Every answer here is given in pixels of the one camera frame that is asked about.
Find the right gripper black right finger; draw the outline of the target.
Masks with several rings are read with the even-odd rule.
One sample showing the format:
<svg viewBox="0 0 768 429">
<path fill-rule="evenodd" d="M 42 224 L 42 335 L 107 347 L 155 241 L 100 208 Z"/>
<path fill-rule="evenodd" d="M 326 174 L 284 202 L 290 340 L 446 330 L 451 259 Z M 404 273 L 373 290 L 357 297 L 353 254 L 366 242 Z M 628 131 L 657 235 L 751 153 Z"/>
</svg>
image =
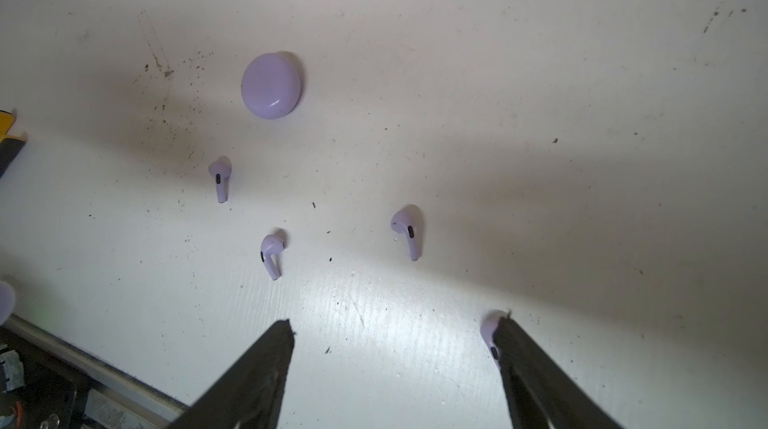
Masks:
<svg viewBox="0 0 768 429">
<path fill-rule="evenodd" d="M 514 428 L 618 428 L 509 315 L 493 331 L 498 363 Z"/>
</svg>

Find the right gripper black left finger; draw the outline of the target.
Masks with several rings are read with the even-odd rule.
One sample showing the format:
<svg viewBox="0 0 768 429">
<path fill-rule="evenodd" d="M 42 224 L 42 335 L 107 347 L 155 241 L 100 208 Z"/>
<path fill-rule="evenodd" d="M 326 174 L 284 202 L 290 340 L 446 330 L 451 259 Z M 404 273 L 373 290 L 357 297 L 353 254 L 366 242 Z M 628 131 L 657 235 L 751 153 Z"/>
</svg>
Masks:
<svg viewBox="0 0 768 429">
<path fill-rule="evenodd" d="M 168 428 L 277 427 L 294 345 L 290 321 L 276 321 Z"/>
</svg>

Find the purple round charging case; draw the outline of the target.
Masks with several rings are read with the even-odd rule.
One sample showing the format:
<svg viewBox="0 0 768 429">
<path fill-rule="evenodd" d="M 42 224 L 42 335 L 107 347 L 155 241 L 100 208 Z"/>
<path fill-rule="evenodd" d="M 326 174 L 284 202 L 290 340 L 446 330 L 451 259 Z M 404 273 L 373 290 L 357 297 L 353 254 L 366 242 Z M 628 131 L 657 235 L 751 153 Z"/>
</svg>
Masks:
<svg viewBox="0 0 768 429">
<path fill-rule="evenodd" d="M 247 65 L 241 79 L 241 96 L 246 108 L 266 120 L 290 114 L 301 92 L 298 66 L 283 53 L 257 56 Z"/>
</svg>

